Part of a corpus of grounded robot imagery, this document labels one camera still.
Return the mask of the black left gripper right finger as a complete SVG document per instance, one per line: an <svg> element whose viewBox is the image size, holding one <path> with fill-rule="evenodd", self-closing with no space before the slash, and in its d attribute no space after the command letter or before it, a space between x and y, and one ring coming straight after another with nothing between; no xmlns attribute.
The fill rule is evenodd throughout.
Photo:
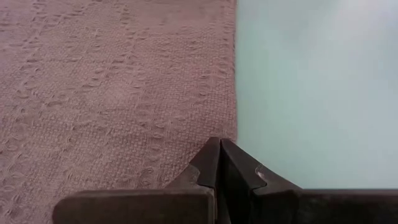
<svg viewBox="0 0 398 224"><path fill-rule="evenodd" d="M232 224L398 224L398 189L302 189L228 139L221 153Z"/></svg>

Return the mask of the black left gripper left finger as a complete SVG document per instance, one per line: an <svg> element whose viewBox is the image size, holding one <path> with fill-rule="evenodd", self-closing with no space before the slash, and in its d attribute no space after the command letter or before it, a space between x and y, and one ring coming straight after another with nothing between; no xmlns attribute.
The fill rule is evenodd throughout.
<svg viewBox="0 0 398 224"><path fill-rule="evenodd" d="M61 199L53 224L216 224L220 139L209 138L163 189L87 190Z"/></svg>

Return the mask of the grey woven towel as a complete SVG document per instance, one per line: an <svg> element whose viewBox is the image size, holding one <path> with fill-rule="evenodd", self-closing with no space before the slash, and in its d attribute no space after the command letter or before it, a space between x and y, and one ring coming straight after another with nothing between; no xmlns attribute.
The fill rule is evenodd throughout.
<svg viewBox="0 0 398 224"><path fill-rule="evenodd" d="M236 139L236 0L0 0L0 224Z"/></svg>

